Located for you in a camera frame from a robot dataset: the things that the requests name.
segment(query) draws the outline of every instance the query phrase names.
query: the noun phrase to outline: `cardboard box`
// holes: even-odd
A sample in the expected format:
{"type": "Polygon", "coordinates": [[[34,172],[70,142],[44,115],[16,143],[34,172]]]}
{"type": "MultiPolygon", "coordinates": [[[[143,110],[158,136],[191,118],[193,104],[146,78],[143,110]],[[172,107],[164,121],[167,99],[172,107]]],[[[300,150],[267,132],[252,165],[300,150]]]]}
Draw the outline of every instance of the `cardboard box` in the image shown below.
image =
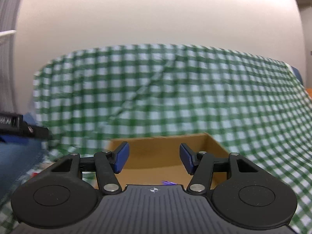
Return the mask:
{"type": "MultiPolygon", "coordinates": [[[[165,180],[186,188],[192,176],[188,175],[180,160],[181,143],[186,143],[196,152],[204,150],[215,157],[228,157],[226,150],[207,133],[113,139],[108,149],[115,150],[124,141],[130,145],[130,156],[124,169],[116,175],[122,187],[126,184],[161,185],[161,181],[165,180]]],[[[224,180],[226,173],[215,173],[212,188],[224,180]]]]}

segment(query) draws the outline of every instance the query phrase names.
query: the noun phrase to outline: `compass logo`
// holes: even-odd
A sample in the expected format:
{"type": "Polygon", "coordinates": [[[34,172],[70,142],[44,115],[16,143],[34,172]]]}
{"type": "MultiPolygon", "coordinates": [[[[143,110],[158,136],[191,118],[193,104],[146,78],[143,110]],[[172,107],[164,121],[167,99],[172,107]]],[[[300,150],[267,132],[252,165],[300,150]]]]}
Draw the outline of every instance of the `compass logo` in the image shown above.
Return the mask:
{"type": "Polygon", "coordinates": [[[153,187],[153,188],[151,188],[150,189],[150,191],[152,192],[152,193],[156,193],[156,192],[158,192],[160,189],[158,189],[158,188],[156,188],[156,187],[153,187]]]}

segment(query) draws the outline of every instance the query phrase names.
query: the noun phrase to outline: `ribbed black surface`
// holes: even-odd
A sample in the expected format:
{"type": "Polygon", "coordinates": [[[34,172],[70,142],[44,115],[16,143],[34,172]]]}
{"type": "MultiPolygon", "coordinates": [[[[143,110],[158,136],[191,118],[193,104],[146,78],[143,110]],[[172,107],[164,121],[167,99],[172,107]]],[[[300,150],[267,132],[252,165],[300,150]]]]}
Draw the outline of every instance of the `ribbed black surface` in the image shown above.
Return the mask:
{"type": "Polygon", "coordinates": [[[13,234],[286,234],[274,230],[245,230],[219,217],[202,196],[185,193],[181,186],[129,185],[119,195],[106,196],[81,222],[60,229],[36,229],[20,224],[13,234]]]}

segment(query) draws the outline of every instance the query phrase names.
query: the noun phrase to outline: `gingham tablecloth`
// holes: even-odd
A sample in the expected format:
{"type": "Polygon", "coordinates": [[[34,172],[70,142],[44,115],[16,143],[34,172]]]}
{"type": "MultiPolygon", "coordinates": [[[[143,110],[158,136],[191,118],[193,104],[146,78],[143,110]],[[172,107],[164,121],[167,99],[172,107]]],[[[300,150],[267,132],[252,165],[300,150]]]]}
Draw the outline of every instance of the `gingham tablecloth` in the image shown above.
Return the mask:
{"type": "Polygon", "coordinates": [[[193,45],[112,46],[51,61],[34,86],[51,160],[91,156],[116,137],[208,132],[289,184],[291,227],[312,230],[312,102],[284,62],[193,45]]]}

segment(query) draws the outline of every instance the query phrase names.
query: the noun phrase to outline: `white wall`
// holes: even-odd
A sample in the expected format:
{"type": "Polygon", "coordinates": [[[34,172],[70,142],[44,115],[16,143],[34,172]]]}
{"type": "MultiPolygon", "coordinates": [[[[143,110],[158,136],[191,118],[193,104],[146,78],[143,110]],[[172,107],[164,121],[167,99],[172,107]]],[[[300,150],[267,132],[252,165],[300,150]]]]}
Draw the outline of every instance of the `white wall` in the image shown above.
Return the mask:
{"type": "Polygon", "coordinates": [[[312,7],[301,7],[300,15],[305,38],[305,54],[307,62],[306,88],[312,88],[312,7]]]}
{"type": "Polygon", "coordinates": [[[191,43],[283,60],[305,79],[295,0],[22,0],[15,85],[27,110],[32,75],[73,50],[126,43],[191,43]]]}

